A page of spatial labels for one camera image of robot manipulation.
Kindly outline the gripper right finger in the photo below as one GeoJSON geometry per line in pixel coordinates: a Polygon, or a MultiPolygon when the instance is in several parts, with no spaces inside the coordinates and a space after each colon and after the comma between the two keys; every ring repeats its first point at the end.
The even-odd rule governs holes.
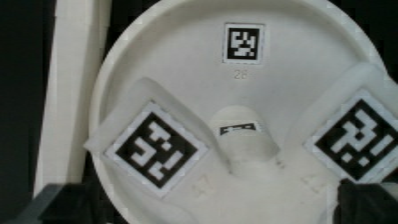
{"type": "Polygon", "coordinates": [[[337,186],[331,224],[398,224],[398,183],[353,183],[337,186]]]}

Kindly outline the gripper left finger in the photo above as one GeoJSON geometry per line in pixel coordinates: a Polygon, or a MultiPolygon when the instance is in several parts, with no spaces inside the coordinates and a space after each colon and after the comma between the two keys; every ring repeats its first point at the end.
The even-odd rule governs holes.
{"type": "Polygon", "coordinates": [[[20,213],[20,224],[106,224],[97,196],[92,182],[47,184],[20,213]]]}

